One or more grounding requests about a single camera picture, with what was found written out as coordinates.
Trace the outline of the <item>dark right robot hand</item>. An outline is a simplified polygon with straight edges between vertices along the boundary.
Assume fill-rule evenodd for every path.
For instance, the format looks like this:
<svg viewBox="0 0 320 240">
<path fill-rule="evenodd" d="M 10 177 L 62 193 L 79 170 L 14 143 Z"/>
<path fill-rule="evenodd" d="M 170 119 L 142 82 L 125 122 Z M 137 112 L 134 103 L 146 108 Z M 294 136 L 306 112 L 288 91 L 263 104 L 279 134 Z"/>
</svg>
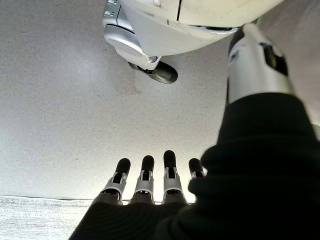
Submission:
<svg viewBox="0 0 320 240">
<path fill-rule="evenodd" d="M 127 205 L 131 163 L 115 173 L 71 234 L 73 240 L 317 240 L 320 142 L 296 96 L 285 57 L 254 23 L 240 27 L 228 51 L 218 139 L 189 161 L 188 204 L 176 156 L 163 155 L 163 200 L 153 200 L 154 158 L 143 158 Z"/>
</svg>

